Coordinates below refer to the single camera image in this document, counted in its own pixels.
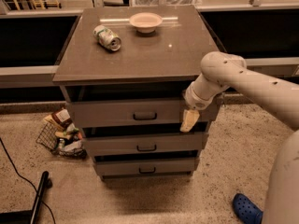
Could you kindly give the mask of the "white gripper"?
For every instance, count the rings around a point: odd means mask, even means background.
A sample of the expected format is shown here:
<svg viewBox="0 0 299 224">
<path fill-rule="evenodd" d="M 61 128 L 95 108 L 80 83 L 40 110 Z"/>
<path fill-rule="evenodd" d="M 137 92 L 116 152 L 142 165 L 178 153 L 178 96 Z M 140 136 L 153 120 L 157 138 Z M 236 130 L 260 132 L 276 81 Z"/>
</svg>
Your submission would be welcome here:
<svg viewBox="0 0 299 224">
<path fill-rule="evenodd" d="M 193 128 L 200 117 L 198 110 L 206 109 L 213 101 L 214 96 L 215 92 L 208 82 L 196 83 L 194 81 L 190 84 L 183 95 L 186 105 L 190 108 L 185 109 L 183 112 L 183 120 L 180 126 L 183 133 L 187 133 Z"/>
</svg>

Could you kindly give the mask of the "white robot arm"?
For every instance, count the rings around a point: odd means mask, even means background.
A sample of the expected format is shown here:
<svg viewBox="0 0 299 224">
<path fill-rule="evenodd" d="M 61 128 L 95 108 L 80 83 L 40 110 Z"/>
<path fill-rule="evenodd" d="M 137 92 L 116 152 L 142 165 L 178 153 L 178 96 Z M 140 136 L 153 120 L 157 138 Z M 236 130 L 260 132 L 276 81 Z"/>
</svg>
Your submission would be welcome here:
<svg viewBox="0 0 299 224">
<path fill-rule="evenodd" d="M 183 115 L 183 132 L 193 127 L 200 110 L 230 87 L 293 130 L 274 161 L 264 208 L 237 193 L 233 199 L 236 216 L 244 224 L 299 224 L 299 85 L 251 71 L 242 57 L 219 51 L 203 57 L 200 71 L 184 92 L 189 109 Z"/>
</svg>

